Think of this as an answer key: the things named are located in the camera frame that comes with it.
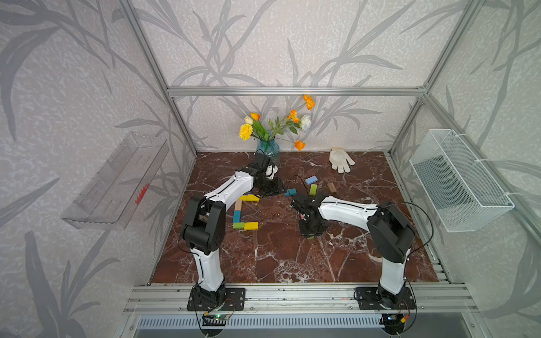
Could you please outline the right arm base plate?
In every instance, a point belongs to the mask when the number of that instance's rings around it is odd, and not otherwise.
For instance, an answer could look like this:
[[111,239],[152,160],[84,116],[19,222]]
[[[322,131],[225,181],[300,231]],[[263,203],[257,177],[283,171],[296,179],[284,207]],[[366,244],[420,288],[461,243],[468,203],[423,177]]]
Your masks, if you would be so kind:
[[381,286],[357,287],[354,299],[360,310],[416,310],[416,301],[409,287],[404,286],[398,294],[390,293]]

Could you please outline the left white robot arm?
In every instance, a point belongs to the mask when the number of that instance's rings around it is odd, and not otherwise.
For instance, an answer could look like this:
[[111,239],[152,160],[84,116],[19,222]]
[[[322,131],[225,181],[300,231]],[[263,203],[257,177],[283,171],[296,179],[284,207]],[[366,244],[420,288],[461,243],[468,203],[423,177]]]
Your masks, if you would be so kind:
[[253,190],[260,196],[283,192],[278,166],[262,152],[247,166],[236,170],[221,186],[191,197],[180,237],[194,256],[198,280],[192,299],[196,308],[215,308],[226,300],[225,278],[219,248],[225,237],[226,214],[239,198]]

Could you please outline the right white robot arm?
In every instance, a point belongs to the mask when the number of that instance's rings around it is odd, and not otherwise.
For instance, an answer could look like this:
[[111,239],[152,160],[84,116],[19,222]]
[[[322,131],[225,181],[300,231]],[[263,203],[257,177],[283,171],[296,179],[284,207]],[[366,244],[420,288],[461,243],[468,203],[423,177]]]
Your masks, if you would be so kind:
[[396,204],[359,204],[333,196],[293,197],[291,207],[299,215],[304,237],[324,234],[329,221],[337,221],[367,231],[383,258],[382,273],[374,299],[380,308],[392,309],[402,302],[407,258],[416,235],[408,218]]

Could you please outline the dark teal block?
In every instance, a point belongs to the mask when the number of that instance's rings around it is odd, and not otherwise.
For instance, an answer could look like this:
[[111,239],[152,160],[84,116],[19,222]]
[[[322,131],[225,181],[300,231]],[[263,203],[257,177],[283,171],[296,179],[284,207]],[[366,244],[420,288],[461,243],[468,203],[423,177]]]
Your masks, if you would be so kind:
[[288,189],[285,193],[286,197],[293,197],[297,194],[297,190],[295,188]]

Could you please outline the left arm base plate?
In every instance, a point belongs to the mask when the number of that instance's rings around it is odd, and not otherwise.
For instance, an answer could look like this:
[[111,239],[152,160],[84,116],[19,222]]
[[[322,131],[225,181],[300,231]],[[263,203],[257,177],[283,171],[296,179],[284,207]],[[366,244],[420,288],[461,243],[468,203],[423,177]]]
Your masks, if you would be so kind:
[[191,312],[224,309],[242,311],[245,307],[246,289],[221,286],[216,292],[194,287],[190,292],[187,310]]

